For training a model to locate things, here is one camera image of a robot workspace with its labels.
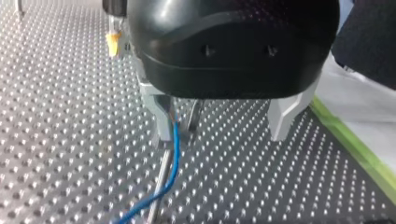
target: black plastic cover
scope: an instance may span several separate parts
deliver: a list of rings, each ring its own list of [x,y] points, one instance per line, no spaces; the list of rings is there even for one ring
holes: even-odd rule
[[[280,98],[326,60],[338,0],[133,0],[135,52],[159,90],[186,98]]]
[[[102,0],[105,13],[115,17],[126,17],[128,0]]]

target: yellow marker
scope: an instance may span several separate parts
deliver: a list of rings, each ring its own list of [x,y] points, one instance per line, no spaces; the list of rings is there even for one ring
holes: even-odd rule
[[[118,54],[120,37],[121,33],[106,35],[108,54],[110,54],[110,57],[114,57]]]

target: gray perforated surface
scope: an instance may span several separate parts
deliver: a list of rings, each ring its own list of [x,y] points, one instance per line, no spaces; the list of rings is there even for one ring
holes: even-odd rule
[[[0,0],[0,223],[108,223],[152,192],[132,62],[107,57],[101,1]],[[183,119],[191,102],[177,100]],[[306,110],[271,142],[266,101],[208,101],[163,199],[176,223],[360,223],[394,205]]]

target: green tape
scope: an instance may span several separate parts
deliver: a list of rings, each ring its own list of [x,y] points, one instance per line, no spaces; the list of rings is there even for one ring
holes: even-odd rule
[[[315,97],[311,109],[396,205],[396,176],[348,127]]]

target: blue wire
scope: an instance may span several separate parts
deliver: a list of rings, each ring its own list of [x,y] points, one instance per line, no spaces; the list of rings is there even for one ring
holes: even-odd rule
[[[177,170],[178,170],[178,158],[179,158],[179,139],[178,139],[178,127],[177,127],[177,121],[174,123],[174,164],[172,168],[172,173],[171,176],[168,180],[168,182],[165,184],[164,188],[161,189],[158,193],[156,194],[151,194],[146,200],[141,201],[138,203],[136,206],[134,206],[125,216],[123,216],[117,223],[118,224],[124,224],[127,223],[131,218],[133,218],[140,210],[149,207],[155,200],[160,199],[165,195],[173,186],[175,183],[176,177],[177,177]]]

